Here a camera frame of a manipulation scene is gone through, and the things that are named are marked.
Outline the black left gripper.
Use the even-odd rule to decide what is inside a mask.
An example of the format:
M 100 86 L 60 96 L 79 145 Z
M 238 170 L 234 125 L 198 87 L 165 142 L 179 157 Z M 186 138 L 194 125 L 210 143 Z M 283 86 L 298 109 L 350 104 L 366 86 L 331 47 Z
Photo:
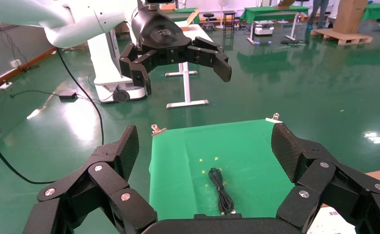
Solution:
M 148 7 L 136 10 L 131 26 L 136 44 L 129 43 L 122 51 L 121 74 L 130 78 L 134 86 L 144 88 L 148 96 L 152 94 L 148 73 L 157 65 L 190 62 L 213 68 L 224 82 L 231 80 L 232 67 L 224 48 L 201 37 L 191 40 L 161 10 Z

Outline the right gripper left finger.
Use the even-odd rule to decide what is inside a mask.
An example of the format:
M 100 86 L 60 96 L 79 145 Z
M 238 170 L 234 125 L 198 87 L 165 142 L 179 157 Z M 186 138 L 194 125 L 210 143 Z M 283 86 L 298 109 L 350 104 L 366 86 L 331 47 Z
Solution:
M 97 147 L 79 169 L 38 193 L 24 233 L 72 234 L 96 209 L 119 233 L 143 233 L 157 213 L 128 183 L 138 154 L 137 128 L 130 125 L 118 141 Z

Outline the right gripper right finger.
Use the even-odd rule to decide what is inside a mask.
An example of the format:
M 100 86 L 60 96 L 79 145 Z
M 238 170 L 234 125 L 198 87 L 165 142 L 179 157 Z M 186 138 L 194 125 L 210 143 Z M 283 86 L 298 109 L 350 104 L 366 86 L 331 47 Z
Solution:
M 294 187 L 276 217 L 307 232 L 322 205 L 334 208 L 358 234 L 380 234 L 380 180 L 339 162 L 320 143 L 273 126 L 272 152 Z

